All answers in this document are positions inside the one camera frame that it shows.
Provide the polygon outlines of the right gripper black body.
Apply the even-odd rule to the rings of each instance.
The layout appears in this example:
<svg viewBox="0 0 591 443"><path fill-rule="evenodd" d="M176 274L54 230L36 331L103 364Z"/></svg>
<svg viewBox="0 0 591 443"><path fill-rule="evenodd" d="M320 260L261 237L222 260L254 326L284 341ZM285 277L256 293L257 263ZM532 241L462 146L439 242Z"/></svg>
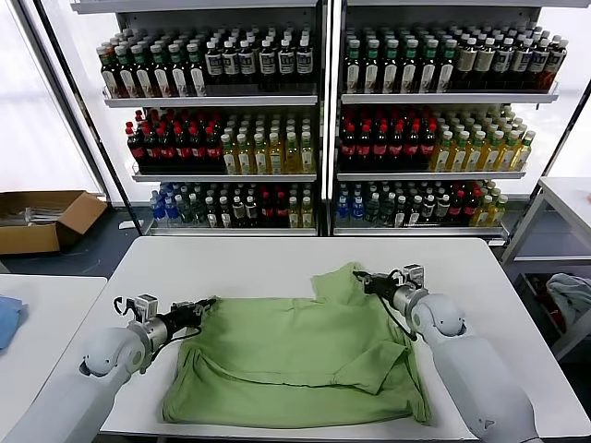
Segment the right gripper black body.
<svg viewBox="0 0 591 443"><path fill-rule="evenodd" d="M397 280L388 274L370 274L364 278L364 293L379 298L393 298L397 291Z"/></svg>

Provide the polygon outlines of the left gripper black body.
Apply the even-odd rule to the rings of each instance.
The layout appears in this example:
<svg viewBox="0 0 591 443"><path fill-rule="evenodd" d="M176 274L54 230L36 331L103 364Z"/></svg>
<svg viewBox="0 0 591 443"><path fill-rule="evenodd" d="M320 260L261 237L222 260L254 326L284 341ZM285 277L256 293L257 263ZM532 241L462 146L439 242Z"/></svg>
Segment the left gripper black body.
<svg viewBox="0 0 591 443"><path fill-rule="evenodd" d="M197 328L201 324L203 306L196 302L179 302L171 305L165 315L168 328Z"/></svg>

